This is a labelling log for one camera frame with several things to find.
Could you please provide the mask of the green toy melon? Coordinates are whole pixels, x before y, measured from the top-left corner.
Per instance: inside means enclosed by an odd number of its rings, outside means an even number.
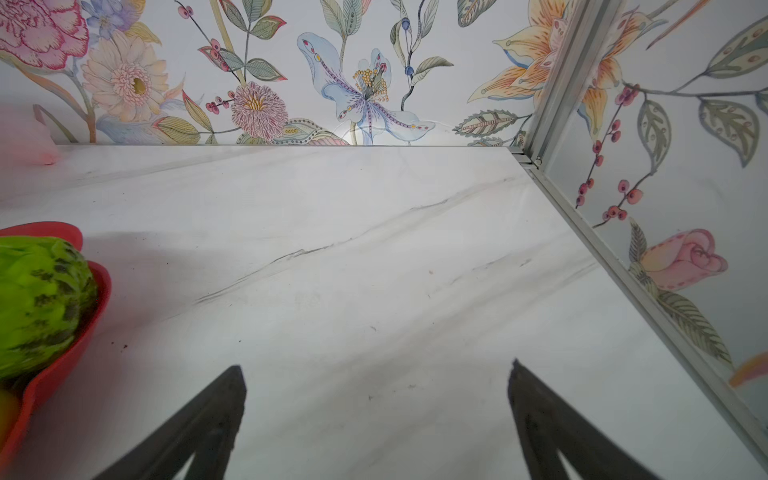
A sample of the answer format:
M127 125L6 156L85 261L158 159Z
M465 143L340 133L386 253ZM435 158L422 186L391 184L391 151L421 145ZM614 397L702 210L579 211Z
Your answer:
M1 239L1 379L49 365L95 310L87 260L55 237Z

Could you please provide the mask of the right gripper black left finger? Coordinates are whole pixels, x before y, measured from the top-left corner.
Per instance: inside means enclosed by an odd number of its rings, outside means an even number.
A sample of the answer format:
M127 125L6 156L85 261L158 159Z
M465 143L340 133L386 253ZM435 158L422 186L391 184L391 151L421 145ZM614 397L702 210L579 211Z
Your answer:
M97 477L173 479L187 467L187 479L222 479L244 415L246 394L241 367L227 368Z

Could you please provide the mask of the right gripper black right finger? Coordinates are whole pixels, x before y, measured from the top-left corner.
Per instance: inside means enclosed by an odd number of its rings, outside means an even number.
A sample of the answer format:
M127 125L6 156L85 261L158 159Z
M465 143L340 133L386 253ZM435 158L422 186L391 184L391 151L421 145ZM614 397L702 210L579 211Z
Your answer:
M582 479L657 477L518 360L512 363L507 397L532 479L567 479L565 462Z

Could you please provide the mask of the yellow toy pepper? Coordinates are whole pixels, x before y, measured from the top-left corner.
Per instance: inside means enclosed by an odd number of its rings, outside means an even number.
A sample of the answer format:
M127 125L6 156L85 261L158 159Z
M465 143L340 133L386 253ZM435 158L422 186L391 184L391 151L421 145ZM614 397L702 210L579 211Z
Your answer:
M4 447L21 413L21 400L10 390L0 391L0 446Z

